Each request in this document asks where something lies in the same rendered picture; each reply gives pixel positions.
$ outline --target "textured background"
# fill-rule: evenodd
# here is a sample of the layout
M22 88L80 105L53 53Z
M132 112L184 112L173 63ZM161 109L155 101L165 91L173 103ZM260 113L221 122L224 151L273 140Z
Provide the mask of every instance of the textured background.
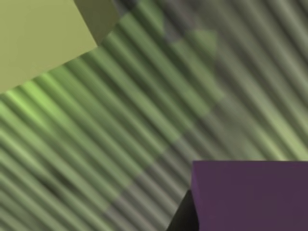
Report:
M192 160L308 160L307 1L116 2L99 48L1 95L4 230L163 231Z

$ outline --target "purple block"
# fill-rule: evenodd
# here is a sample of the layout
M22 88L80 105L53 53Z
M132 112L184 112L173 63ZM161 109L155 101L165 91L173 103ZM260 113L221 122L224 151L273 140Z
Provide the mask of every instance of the purple block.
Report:
M200 231L308 231L308 162L195 161Z

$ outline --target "purple cube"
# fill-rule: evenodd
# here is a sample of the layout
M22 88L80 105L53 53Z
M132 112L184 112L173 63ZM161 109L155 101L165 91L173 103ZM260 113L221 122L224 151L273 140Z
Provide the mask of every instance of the purple cube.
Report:
M308 231L307 161L195 161L200 231Z

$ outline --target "corrugated metal sheet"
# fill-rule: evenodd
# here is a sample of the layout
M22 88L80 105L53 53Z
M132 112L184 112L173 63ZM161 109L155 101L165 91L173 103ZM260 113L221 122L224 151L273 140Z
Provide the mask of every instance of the corrugated metal sheet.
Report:
M187 2L1 95L4 230L163 231L192 160L308 160L307 1Z

